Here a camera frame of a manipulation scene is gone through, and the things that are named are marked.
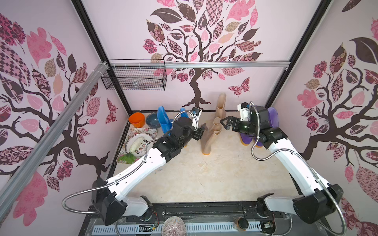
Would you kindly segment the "purple rain boot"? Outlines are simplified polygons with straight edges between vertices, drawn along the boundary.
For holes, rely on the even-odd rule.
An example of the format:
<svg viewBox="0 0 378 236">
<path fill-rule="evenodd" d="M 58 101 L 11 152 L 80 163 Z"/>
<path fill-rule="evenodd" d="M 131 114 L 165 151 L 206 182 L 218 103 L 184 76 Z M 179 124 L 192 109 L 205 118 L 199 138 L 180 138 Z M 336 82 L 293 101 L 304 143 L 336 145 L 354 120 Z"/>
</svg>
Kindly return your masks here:
<svg viewBox="0 0 378 236">
<path fill-rule="evenodd" d="M 259 141 L 257 142 L 257 147 L 264 146 L 268 148 L 280 135 L 278 112 L 275 108 L 264 108 L 262 106 L 257 106 L 257 112 L 259 117 Z"/>
<path fill-rule="evenodd" d="M 248 146 L 251 142 L 255 141 L 255 138 L 253 136 L 246 135 L 243 133 L 240 133 L 240 139 L 241 139 L 242 145 L 245 145 L 245 146 Z"/>
</svg>

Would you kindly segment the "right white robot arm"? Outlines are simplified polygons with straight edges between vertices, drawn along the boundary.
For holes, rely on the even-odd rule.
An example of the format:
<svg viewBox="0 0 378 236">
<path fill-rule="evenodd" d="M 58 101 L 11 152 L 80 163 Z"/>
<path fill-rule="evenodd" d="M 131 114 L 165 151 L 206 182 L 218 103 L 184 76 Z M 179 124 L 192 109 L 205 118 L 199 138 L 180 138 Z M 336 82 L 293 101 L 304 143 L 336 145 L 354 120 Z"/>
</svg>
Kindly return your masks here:
<svg viewBox="0 0 378 236">
<path fill-rule="evenodd" d="M 261 143 L 271 154 L 262 158 L 253 155 L 258 161 L 277 158 L 287 169 L 299 187 L 297 197 L 282 197 L 268 193 L 258 198 L 258 213 L 283 212 L 298 216 L 302 221 L 312 224 L 334 212 L 339 214 L 342 225 L 346 220 L 339 207 L 343 196 L 342 188 L 331 185 L 318 174 L 295 149 L 287 135 L 279 128 L 278 113 L 274 108 L 242 103 L 238 106 L 240 117 L 228 116 L 220 122 L 226 130 L 252 136 L 255 143 Z"/>
</svg>

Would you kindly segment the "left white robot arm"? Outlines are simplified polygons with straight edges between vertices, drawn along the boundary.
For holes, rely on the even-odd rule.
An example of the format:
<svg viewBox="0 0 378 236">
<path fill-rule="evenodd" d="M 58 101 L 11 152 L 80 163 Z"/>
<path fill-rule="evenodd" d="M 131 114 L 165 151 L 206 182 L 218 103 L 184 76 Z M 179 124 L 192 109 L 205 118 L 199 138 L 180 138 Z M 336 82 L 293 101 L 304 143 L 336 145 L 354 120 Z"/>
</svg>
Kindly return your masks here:
<svg viewBox="0 0 378 236">
<path fill-rule="evenodd" d="M 171 130 L 148 146 L 145 157 L 116 176 L 96 180 L 92 184 L 92 205 L 104 225 L 111 225 L 123 216 L 150 217 L 152 204 L 147 197 L 128 197 L 128 193 L 150 173 L 180 154 L 190 140 L 200 140 L 204 131 L 204 127 L 195 128 L 189 118 L 179 118 Z"/>
</svg>

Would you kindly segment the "beige rain boot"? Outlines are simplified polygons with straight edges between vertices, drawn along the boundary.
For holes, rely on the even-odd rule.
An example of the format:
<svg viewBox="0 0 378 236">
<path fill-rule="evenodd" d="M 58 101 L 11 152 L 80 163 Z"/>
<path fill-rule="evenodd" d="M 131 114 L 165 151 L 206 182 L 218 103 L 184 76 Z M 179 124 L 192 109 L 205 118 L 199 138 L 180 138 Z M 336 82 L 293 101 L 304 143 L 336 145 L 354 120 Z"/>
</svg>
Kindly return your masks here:
<svg viewBox="0 0 378 236">
<path fill-rule="evenodd" d="M 216 117 L 213 120 L 213 125 L 210 129 L 205 129 L 203 137 L 201 139 L 201 151 L 203 155 L 209 155 L 211 153 L 211 145 L 215 142 L 217 137 L 222 132 L 221 118 Z"/>
<path fill-rule="evenodd" d="M 226 103 L 226 94 L 221 93 L 218 97 L 217 104 L 216 104 L 215 118 L 224 119 L 226 117 L 225 103 Z"/>
</svg>

